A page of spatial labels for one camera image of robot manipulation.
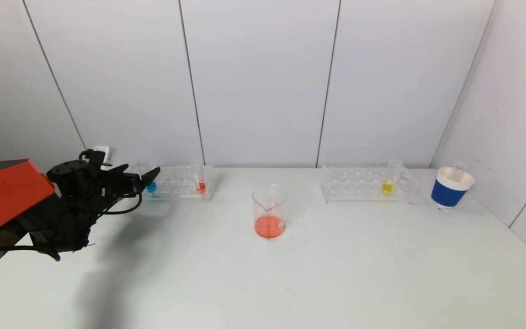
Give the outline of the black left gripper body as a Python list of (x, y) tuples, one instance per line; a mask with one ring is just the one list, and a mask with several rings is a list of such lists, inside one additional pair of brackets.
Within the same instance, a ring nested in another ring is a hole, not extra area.
[(131, 198), (142, 189), (140, 176), (126, 170), (103, 170), (100, 175), (103, 196)]

